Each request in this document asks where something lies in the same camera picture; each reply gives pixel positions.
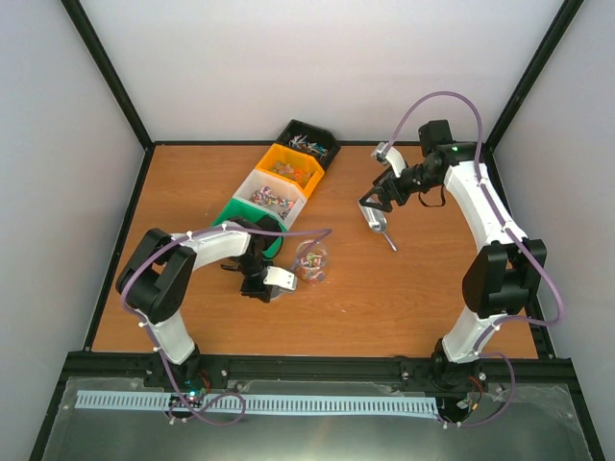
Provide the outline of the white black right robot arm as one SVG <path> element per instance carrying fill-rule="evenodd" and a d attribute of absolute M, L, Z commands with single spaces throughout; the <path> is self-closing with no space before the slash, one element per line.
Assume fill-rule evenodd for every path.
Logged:
<path fill-rule="evenodd" d="M 453 139 L 446 120 L 418 130 L 423 161 L 410 166 L 395 148 L 380 143 L 372 156 L 384 165 L 359 207 L 373 231 L 384 230 L 385 213 L 411 195 L 437 188 L 459 206 L 477 247 L 462 279 L 464 307 L 453 328 L 438 340 L 427 373 L 439 389 L 454 390 L 477 369 L 485 345 L 506 319 L 520 315 L 536 295 L 547 249 L 514 223 L 497 196 L 486 166 L 475 160 L 474 142 Z"/>

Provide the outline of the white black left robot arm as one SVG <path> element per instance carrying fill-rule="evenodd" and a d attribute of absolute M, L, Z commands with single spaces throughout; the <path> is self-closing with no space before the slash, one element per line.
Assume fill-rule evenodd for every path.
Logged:
<path fill-rule="evenodd" d="M 199 385 L 200 350 L 180 312 L 192 273 L 230 259 L 227 271 L 243 277 L 240 294 L 268 303 L 285 289 L 273 280 L 265 253 L 282 239 L 283 226 L 265 216 L 255 223 L 235 216 L 192 234 L 148 230 L 116 281 L 121 302 L 140 318 L 155 350 L 166 359 L 165 372 L 179 386 Z"/>

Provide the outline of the green candy bin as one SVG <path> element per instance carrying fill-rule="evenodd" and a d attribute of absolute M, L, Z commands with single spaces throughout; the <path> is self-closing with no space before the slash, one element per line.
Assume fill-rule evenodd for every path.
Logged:
<path fill-rule="evenodd" d="M 265 231 L 287 231 L 287 227 L 273 211 L 269 211 L 262 206 L 258 206 L 244 199 L 236 198 L 231 198 L 227 202 L 211 224 L 213 226 L 218 226 L 224 221 L 231 221 L 233 218 L 237 217 L 258 225 Z M 282 236 L 266 236 L 263 256 L 267 259 L 273 259 L 279 253 L 282 246 Z"/>

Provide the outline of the silver metal scoop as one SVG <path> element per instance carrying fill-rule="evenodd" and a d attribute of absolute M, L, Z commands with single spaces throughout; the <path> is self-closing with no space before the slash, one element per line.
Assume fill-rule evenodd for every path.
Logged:
<path fill-rule="evenodd" d="M 384 212 L 373 206 L 363 205 L 362 203 L 358 203 L 358 207 L 370 230 L 374 233 L 381 234 L 391 249 L 397 252 L 398 247 L 388 234 L 388 223 Z"/>

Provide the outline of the round metal jar lid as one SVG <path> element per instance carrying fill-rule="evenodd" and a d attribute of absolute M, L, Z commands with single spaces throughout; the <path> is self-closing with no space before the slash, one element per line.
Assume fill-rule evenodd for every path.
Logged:
<path fill-rule="evenodd" d="M 278 285 L 273 285 L 271 287 L 271 291 L 270 291 L 270 302 L 272 303 L 273 301 L 275 301 L 276 299 L 278 299 L 280 296 L 282 296 L 283 294 L 286 294 L 287 290 L 278 286 Z"/>

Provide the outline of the yellow candy bin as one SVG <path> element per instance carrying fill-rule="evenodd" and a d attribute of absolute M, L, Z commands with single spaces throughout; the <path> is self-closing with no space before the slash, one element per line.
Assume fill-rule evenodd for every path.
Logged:
<path fill-rule="evenodd" d="M 298 186 L 306 198 L 311 197 L 325 175 L 316 158 L 278 143 L 269 147 L 256 168 Z"/>

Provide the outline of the black candy bin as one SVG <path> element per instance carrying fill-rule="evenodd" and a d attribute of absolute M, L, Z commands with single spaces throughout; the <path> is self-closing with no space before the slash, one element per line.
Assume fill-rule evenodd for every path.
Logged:
<path fill-rule="evenodd" d="M 341 149 L 338 140 L 330 131 L 297 119 L 288 122 L 278 135 L 276 143 L 314 157 L 324 171 L 330 168 Z"/>

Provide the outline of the white candy bin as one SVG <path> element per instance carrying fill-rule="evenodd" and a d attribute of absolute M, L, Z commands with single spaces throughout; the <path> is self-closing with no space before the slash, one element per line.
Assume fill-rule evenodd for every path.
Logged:
<path fill-rule="evenodd" d="M 295 182 L 258 169 L 251 171 L 233 197 L 272 213 L 288 229 L 308 201 Z"/>

